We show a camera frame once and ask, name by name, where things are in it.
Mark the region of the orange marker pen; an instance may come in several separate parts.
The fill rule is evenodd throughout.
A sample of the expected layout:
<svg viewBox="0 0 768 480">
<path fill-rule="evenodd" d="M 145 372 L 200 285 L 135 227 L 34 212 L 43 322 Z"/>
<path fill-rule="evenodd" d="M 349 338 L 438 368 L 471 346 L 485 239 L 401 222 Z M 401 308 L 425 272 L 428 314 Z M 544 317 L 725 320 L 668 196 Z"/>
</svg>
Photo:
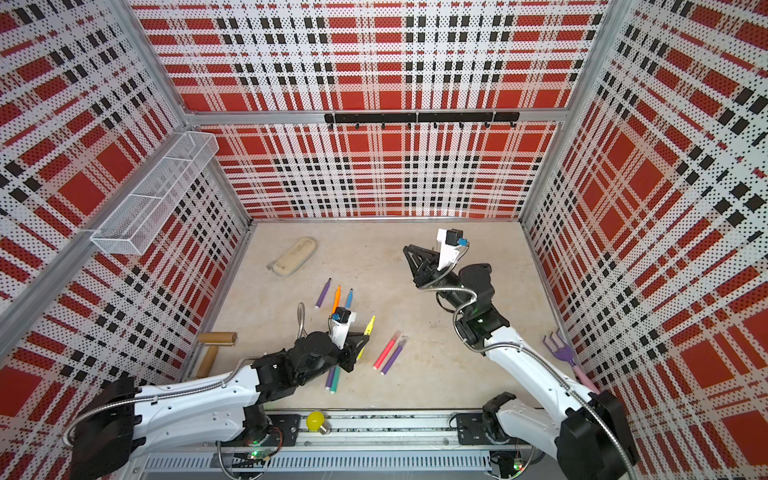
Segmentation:
<svg viewBox="0 0 768 480">
<path fill-rule="evenodd" d="M 342 291 L 341 285 L 337 286 L 335 295 L 334 295 L 332 309 L 331 309 L 331 316 L 333 316 L 336 313 L 336 310 L 339 307 L 340 299 L 341 299 L 341 291 Z"/>
</svg>

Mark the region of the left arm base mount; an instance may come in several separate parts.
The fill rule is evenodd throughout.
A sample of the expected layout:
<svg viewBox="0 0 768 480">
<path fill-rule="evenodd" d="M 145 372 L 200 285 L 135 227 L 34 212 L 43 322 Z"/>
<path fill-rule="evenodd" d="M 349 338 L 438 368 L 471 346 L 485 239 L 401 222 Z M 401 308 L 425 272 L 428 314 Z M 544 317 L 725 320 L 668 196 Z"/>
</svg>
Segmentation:
<svg viewBox="0 0 768 480">
<path fill-rule="evenodd" d="M 243 444 L 249 447 L 293 447 L 296 445 L 302 418 L 297 414 L 269 416 L 264 426 L 247 429 Z"/>
</svg>

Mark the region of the pink marker pen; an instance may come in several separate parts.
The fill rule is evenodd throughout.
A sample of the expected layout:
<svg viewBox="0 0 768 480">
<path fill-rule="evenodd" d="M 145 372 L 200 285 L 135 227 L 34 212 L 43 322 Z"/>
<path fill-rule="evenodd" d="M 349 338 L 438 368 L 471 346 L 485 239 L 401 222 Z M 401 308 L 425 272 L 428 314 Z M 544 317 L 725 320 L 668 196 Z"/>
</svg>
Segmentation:
<svg viewBox="0 0 768 480">
<path fill-rule="evenodd" d="M 393 347 L 394 347 L 394 345 L 395 345 L 395 343 L 398 340 L 400 335 L 401 335 L 401 331 L 400 330 L 397 330 L 393 334 L 392 338 L 388 341 L 388 343 L 386 344 L 385 348 L 383 349 L 383 351 L 381 352 L 381 354 L 378 356 L 377 360 L 375 361 L 375 363 L 373 365 L 373 368 L 375 370 L 380 370 L 381 369 L 382 364 L 384 363 L 384 361 L 386 360 L 387 356 L 389 355 L 389 353 L 393 349 Z"/>
</svg>

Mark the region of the yellow marker pen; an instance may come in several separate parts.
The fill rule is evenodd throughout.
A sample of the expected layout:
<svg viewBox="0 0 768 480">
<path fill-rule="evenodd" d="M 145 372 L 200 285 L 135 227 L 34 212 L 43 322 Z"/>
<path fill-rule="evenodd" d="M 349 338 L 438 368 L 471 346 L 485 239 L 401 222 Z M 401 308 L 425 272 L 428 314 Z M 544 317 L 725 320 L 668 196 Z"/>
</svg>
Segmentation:
<svg viewBox="0 0 768 480">
<path fill-rule="evenodd" d="M 368 338 L 368 340 L 370 340 L 370 335 L 371 335 L 371 333 L 373 331 L 375 320 L 376 320 L 376 316 L 374 315 L 374 316 L 372 316 L 371 320 L 368 322 L 368 324 L 367 324 L 367 326 L 365 328 L 365 331 L 363 333 Z M 361 350 L 359 351 L 359 354 L 357 356 L 357 360 L 360 360 L 362 358 L 364 349 L 365 349 L 365 346 L 363 346 L 361 348 Z"/>
</svg>

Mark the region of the purple marker pen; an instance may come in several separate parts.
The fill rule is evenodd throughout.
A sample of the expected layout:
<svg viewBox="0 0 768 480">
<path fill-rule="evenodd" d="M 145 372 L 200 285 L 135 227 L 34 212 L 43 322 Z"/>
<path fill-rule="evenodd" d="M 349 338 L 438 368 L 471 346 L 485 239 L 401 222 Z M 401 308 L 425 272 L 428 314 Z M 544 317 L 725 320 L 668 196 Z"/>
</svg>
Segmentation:
<svg viewBox="0 0 768 480">
<path fill-rule="evenodd" d="M 321 290 L 321 293 L 318 296 L 317 301 L 315 302 L 315 306 L 314 306 L 315 309 L 319 310 L 322 307 L 323 302 L 324 302 L 324 300 L 325 300 L 325 298 L 326 298 L 326 296 L 328 294 L 328 291 L 330 289 L 331 282 L 332 282 L 332 278 L 329 277 L 327 279 L 327 281 L 325 282 L 325 284 L 324 284 L 324 286 L 323 286 L 323 288 Z"/>
</svg>

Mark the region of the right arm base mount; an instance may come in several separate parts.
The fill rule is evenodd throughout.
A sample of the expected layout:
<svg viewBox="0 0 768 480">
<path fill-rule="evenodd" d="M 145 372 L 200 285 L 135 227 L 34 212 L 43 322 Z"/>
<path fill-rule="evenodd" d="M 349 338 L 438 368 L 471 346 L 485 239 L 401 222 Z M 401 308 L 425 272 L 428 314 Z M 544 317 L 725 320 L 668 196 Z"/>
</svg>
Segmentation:
<svg viewBox="0 0 768 480">
<path fill-rule="evenodd" d="M 461 446 L 530 447 L 530 444 L 505 433 L 491 434 L 481 413 L 454 413 L 448 425 L 457 435 Z"/>
</svg>

